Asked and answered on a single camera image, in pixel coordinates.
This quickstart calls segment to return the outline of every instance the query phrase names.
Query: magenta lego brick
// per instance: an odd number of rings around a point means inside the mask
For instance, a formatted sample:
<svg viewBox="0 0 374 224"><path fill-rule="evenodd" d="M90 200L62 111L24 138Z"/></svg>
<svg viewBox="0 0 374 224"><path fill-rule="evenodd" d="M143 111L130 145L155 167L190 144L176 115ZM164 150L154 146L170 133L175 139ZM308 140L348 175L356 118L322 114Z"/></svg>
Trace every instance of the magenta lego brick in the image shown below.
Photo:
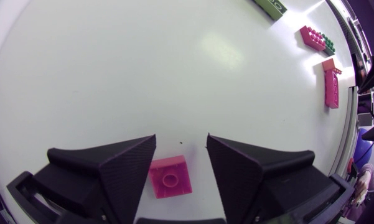
<svg viewBox="0 0 374 224"><path fill-rule="evenodd" d="M325 104L332 109L339 108L339 82L332 70L325 74Z"/></svg>
<svg viewBox="0 0 374 224"><path fill-rule="evenodd" d="M152 161L149 168L149 178L156 198L192 193L184 156Z"/></svg>
<svg viewBox="0 0 374 224"><path fill-rule="evenodd" d="M322 35L311 27L304 26L300 29L301 36L306 45L318 51L325 50L325 42Z"/></svg>
<svg viewBox="0 0 374 224"><path fill-rule="evenodd" d="M324 72L328 70L333 70L336 74L341 74L342 71L336 68L335 61L333 58L330 58L324 62L322 62L322 67L324 68Z"/></svg>

